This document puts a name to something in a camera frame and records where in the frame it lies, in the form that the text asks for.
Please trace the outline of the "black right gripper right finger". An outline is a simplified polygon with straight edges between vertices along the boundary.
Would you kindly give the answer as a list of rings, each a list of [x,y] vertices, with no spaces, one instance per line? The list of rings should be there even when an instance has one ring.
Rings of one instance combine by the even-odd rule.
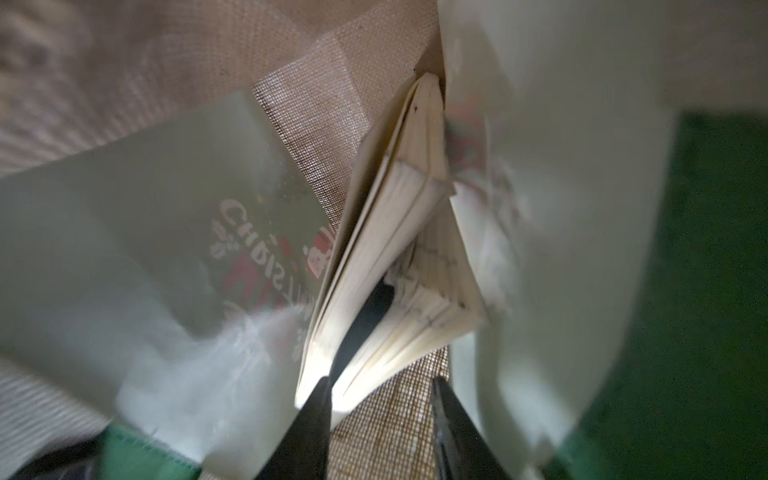
[[[431,380],[430,402],[438,479],[509,479],[445,377]]]

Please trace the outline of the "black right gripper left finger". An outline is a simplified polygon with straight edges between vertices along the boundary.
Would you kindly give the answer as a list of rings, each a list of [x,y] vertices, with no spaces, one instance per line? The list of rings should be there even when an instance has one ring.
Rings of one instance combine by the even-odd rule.
[[[327,478],[331,390],[327,376],[317,382],[276,450],[256,476],[257,480]]]

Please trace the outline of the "navy book yellow label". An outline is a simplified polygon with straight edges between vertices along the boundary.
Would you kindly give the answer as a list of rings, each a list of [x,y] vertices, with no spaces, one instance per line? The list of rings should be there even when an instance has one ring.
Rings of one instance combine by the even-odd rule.
[[[294,404],[322,378],[354,410],[489,321],[451,205],[439,78],[410,78],[364,136],[305,340]]]

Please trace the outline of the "burlap canvas bag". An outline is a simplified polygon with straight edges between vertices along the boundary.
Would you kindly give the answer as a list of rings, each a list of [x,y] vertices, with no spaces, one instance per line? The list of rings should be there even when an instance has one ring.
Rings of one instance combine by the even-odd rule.
[[[326,479],[438,479],[436,376],[509,479],[765,478],[763,1],[3,2],[2,477],[256,479],[425,73],[489,321]]]

